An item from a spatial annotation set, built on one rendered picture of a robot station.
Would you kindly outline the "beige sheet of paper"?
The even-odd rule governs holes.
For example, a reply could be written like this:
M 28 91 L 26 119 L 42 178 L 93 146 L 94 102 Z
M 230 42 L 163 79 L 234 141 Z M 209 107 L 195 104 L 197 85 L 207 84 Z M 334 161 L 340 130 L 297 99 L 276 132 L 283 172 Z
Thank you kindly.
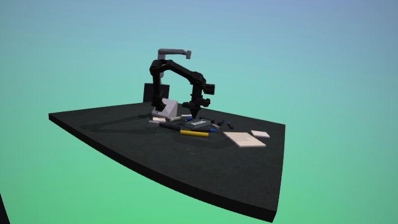
M 248 133 L 223 132 L 238 147 L 266 147 L 266 145 Z

